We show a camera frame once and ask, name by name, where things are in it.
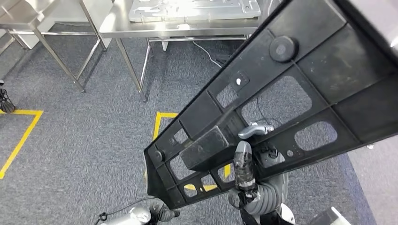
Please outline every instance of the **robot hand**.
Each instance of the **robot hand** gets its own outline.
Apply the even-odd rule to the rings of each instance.
[[[251,125],[240,134],[248,138],[253,130],[262,130],[263,134],[273,130],[273,127]],[[284,161],[276,150],[265,150],[255,155],[257,162],[263,167],[270,167]],[[245,224],[295,224],[291,210],[283,204],[287,196],[288,175],[281,174],[265,182],[256,182],[253,172],[253,153],[248,142],[239,142],[234,156],[235,188],[229,191],[229,203],[241,210]]]

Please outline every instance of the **gray carpet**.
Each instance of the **gray carpet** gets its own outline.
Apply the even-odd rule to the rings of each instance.
[[[88,28],[53,28],[80,29]],[[48,41],[76,72],[95,39],[48,37]],[[145,40],[124,43],[136,73],[141,73]],[[214,58],[226,59],[241,42],[199,44]],[[141,102],[114,41],[107,52],[97,50],[85,70],[84,94],[41,44],[23,52],[14,43],[0,56],[0,79],[6,81],[13,102],[18,108],[44,111],[0,180],[1,224],[87,225],[99,213],[145,196],[142,152],[151,142],[156,112],[179,112],[218,70],[189,42],[170,43],[167,52],[158,43],[154,50],[144,84],[147,103]],[[13,127],[7,133],[14,137],[0,139],[1,155],[23,134],[25,120],[0,117],[0,128]],[[298,224],[330,206],[352,224],[360,224],[345,170],[352,167],[333,158],[290,173],[287,204]],[[240,224],[238,212],[225,195],[181,210],[181,216],[167,224]]]

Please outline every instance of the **metal table leg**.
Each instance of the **metal table leg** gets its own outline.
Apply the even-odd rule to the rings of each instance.
[[[148,45],[148,47],[151,49],[151,57],[153,56],[153,48],[152,48],[152,45],[151,45],[151,43],[149,42],[149,38],[146,38],[146,44]]]
[[[10,36],[10,40],[4,45],[0,47],[0,55],[15,41],[15,38]]]
[[[82,8],[82,10],[83,10],[83,12],[84,12],[84,14],[85,14],[85,16],[86,16],[88,22],[90,23],[92,29],[94,30],[95,36],[97,36],[97,39],[99,40],[99,42],[100,42],[100,44],[101,44],[101,46],[102,46],[102,49],[103,49],[104,51],[106,51],[107,48],[105,47],[104,40],[102,39],[100,33],[98,32],[98,29],[97,29],[97,27],[95,26],[95,24],[94,24],[94,22],[93,22],[93,20],[92,20],[92,18],[91,18],[91,16],[90,16],[90,14],[89,14],[89,12],[88,12],[88,9],[86,8],[86,5],[85,5],[85,3],[83,2],[83,0],[80,0],[80,7]]]
[[[40,31],[37,29],[37,27],[32,27],[33,32],[35,35],[38,37],[40,42],[44,45],[44,47],[50,52],[50,54],[54,57],[54,59],[58,62],[58,64],[61,66],[61,68],[65,71],[65,73],[72,79],[73,83],[76,85],[76,87],[81,91],[84,92],[83,87],[80,85],[79,81],[76,79],[76,77],[73,75],[73,73],[68,69],[68,67],[62,62],[60,57],[55,53],[55,51],[52,49],[52,47],[47,43],[46,39],[44,36],[40,33]]]
[[[119,49],[120,49],[120,52],[122,53],[124,62],[126,63],[127,68],[129,69],[130,76],[131,76],[131,78],[133,79],[134,84],[136,85],[136,88],[137,88],[137,90],[138,90],[138,92],[139,92],[139,95],[141,96],[142,101],[143,101],[143,102],[146,102],[147,99],[146,99],[144,93],[142,92],[142,85],[141,85],[141,82],[138,80],[138,77],[137,77],[136,73],[134,72],[133,66],[132,66],[131,61],[130,61],[130,58],[129,58],[127,52],[126,52],[126,48],[124,48],[124,45],[123,45],[122,40],[121,40],[120,38],[116,38],[116,43],[117,43],[117,46],[118,46]]]

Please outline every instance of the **metal clamp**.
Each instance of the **metal clamp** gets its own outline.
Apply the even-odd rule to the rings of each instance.
[[[266,135],[268,132],[274,131],[274,126],[271,125],[258,125],[251,123],[248,127],[238,133],[240,139],[247,139],[253,135]]]

